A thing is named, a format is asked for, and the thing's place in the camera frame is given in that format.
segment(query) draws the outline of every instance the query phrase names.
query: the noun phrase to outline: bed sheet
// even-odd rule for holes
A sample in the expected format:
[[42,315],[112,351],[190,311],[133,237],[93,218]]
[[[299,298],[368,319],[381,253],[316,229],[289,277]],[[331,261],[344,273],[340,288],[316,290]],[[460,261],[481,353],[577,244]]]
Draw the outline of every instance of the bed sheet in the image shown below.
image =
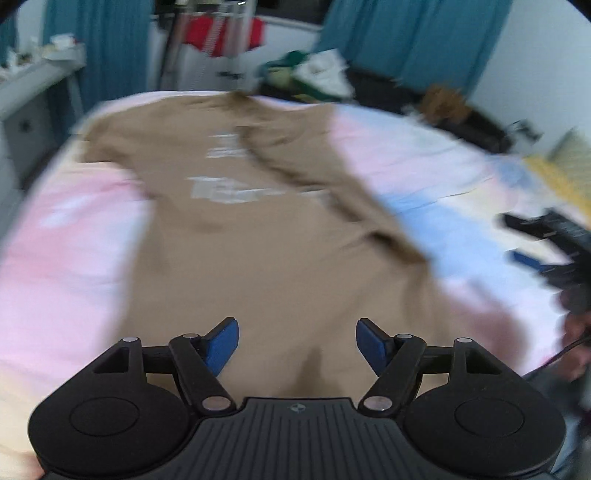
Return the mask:
[[[76,132],[97,116],[167,96],[210,93],[151,92],[107,102]],[[495,218],[559,206],[580,220],[576,209],[556,199],[521,159],[489,155],[408,118],[338,106],[330,140],[348,171],[431,258],[466,336],[521,374],[556,351],[563,315],[556,292],[511,265],[504,252],[521,248],[545,261],[564,258],[501,229]],[[135,179],[112,164],[78,163],[84,148],[79,135],[59,152],[0,257],[0,375],[18,378],[31,405],[109,346],[125,309],[129,262],[150,216]],[[1,403],[0,423],[17,422],[26,432],[26,418]],[[19,445],[24,454],[30,449],[26,434]]]

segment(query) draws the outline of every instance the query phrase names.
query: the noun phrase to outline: brown object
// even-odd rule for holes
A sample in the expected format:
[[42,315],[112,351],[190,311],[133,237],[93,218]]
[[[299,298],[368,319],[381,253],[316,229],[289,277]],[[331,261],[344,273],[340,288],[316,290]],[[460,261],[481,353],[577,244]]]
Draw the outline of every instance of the brown object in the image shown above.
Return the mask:
[[451,345],[427,262],[328,144],[332,111],[183,96],[94,124],[85,160],[133,170],[154,199],[117,338],[162,345],[236,317],[221,381],[238,401],[358,400],[375,381],[360,317]]
[[459,92],[441,85],[429,87],[419,110],[432,125],[437,125],[444,119],[461,124],[472,112],[472,108],[466,105],[464,97]]

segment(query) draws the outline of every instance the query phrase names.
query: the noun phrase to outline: silver screw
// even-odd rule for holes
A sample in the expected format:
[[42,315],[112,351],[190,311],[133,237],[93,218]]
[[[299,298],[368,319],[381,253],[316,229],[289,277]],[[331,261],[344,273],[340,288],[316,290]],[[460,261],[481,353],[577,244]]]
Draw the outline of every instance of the silver screw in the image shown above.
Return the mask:
[[232,402],[226,397],[208,397],[201,403],[209,411],[223,411],[230,408]]
[[366,408],[373,411],[385,411],[392,406],[392,400],[388,397],[368,397],[363,401]]

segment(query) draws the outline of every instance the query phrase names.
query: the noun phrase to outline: red garment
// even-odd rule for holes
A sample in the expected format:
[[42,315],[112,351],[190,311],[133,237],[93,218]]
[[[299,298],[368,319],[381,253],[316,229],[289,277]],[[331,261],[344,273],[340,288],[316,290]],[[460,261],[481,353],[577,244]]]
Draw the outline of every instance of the red garment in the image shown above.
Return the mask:
[[[198,50],[203,50],[207,34],[213,25],[213,17],[210,15],[202,15],[200,17],[193,18],[189,24],[187,30],[187,37],[185,43],[193,45]],[[228,19],[225,18],[220,30],[220,35],[217,38],[216,46],[213,49],[213,57],[223,57],[224,45],[226,41],[226,30],[228,27]],[[252,19],[251,28],[251,41],[248,46],[248,50],[260,47],[262,45],[262,34],[265,23],[260,18]]]

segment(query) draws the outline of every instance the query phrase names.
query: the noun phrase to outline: curtain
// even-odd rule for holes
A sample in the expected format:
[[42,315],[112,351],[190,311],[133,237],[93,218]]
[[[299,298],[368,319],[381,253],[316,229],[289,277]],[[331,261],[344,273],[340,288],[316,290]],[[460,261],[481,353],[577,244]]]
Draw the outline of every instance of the curtain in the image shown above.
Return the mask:
[[[85,112],[147,87],[148,29],[154,0],[47,0],[44,44],[56,34],[73,33],[86,45],[87,65],[79,72]],[[59,143],[74,118],[66,86],[48,95]]]
[[335,0],[316,51],[338,48],[355,67],[425,91],[468,95],[478,83],[513,0]]
[[0,25],[0,63],[7,60],[7,48],[17,45],[17,22],[13,14]]

